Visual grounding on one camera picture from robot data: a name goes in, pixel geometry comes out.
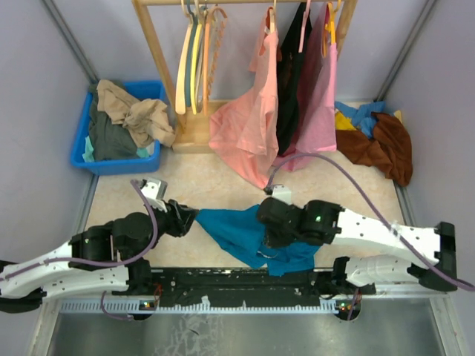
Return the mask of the teal blue t shirt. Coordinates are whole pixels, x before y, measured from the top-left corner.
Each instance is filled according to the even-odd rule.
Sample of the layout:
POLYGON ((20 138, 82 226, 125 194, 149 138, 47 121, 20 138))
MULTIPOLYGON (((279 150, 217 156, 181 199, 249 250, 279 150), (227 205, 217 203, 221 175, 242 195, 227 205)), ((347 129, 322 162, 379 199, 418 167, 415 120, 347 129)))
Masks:
POLYGON ((266 266, 273 277, 314 269, 318 247, 306 243, 293 243, 283 248, 267 247, 264 244, 265 227, 257 220, 257 211, 257 205, 242 211, 202 209, 195 220, 224 251, 251 268, 266 266), (270 260, 257 251, 278 256, 270 260))

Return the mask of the cream plastic hanger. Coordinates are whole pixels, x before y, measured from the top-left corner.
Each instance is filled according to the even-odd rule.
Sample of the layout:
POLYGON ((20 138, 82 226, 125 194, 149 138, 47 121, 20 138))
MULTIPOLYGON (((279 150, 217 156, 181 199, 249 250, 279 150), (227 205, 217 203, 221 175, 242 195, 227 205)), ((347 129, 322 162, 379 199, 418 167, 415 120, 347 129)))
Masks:
POLYGON ((264 258, 266 258, 266 259, 270 259, 270 260, 273 260, 273 259, 275 259, 275 258, 278 256, 278 254, 273 254, 273 255, 271 255, 271 254, 265 254, 265 253, 263 253, 262 251, 257 251, 257 253, 258 253, 260 256, 262 256, 262 257, 264 257, 264 258))

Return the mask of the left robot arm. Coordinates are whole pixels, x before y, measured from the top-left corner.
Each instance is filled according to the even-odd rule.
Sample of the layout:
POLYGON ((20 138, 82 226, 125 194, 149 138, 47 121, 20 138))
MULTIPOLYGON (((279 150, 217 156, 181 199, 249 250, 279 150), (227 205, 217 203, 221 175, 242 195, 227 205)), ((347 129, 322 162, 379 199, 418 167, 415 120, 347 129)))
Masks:
POLYGON ((198 211, 174 200, 146 213, 96 225, 52 252, 26 263, 1 262, 1 311, 30 312, 66 295, 150 294, 154 275, 144 257, 164 234, 183 237, 198 211))

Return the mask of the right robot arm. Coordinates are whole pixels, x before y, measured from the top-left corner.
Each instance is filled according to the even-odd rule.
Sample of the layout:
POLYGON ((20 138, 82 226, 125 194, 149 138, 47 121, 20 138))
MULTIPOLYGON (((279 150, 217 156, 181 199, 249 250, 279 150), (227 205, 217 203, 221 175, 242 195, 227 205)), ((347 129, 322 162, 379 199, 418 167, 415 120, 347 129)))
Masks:
POLYGON ((433 291, 458 288, 454 226, 435 228, 386 226, 341 205, 311 200, 304 207, 274 197, 258 207, 257 220, 265 227, 268 246, 293 243, 313 246, 345 245, 377 250, 371 257, 338 257, 333 263, 332 287, 346 294, 355 287, 376 283, 418 283, 433 291))

